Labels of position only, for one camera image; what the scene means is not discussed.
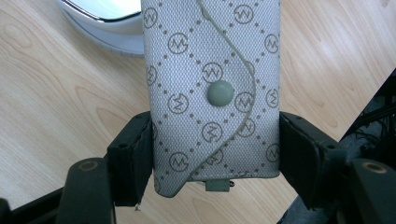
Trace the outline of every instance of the snap button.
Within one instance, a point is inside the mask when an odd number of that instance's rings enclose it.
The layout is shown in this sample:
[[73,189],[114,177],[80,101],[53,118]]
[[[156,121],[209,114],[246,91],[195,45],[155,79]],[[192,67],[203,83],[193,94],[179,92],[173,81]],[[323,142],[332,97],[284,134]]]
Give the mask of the snap button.
[[231,83],[218,80],[210,84],[206,97],[213,106],[226,106],[233,100],[233,93]]

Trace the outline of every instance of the metal ring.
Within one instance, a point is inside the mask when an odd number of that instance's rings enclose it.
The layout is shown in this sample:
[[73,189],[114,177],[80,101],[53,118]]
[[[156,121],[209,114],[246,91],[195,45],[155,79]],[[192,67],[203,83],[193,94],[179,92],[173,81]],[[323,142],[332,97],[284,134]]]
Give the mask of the metal ring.
[[96,169],[96,167],[98,167],[98,165],[99,164],[97,161],[84,161],[82,164],[80,164],[78,166],[78,169],[83,172],[88,172],[88,171]]

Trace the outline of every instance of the wooden surface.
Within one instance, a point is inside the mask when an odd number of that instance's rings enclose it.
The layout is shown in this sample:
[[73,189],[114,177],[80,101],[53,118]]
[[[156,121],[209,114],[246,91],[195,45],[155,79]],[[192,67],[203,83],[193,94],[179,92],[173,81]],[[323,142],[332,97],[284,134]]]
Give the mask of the wooden surface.
[[[396,67],[395,0],[282,1],[281,109],[335,139]],[[0,197],[12,208],[64,184],[76,161],[103,157],[149,110],[145,63],[79,34],[55,0],[0,1]],[[276,223],[295,192],[282,178],[238,180],[230,193],[188,184],[153,190],[119,223]]]

